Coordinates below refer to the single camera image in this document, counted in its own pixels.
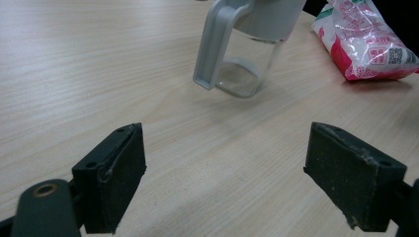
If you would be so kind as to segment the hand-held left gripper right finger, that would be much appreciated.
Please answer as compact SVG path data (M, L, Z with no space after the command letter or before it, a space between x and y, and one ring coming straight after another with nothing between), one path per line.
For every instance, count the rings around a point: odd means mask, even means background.
M342 128L314 122L303 171L352 228L384 232L390 196L403 182L407 167Z

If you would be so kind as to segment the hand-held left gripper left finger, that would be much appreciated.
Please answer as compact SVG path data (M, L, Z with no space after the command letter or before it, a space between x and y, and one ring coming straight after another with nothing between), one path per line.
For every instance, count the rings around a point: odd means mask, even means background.
M88 234L116 232L145 170L140 122L114 130L72 168Z

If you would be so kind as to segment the pink and white plastic bag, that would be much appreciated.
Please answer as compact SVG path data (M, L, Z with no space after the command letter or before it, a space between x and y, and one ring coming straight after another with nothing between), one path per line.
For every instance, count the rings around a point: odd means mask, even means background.
M349 81L398 80L419 73L419 57L389 27L373 0L326 0L312 28Z

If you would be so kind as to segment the clear plastic cup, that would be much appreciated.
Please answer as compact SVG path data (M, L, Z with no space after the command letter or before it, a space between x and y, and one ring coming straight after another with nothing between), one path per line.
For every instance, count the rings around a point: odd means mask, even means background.
M204 26L193 80L250 98L264 86L306 0L215 0Z

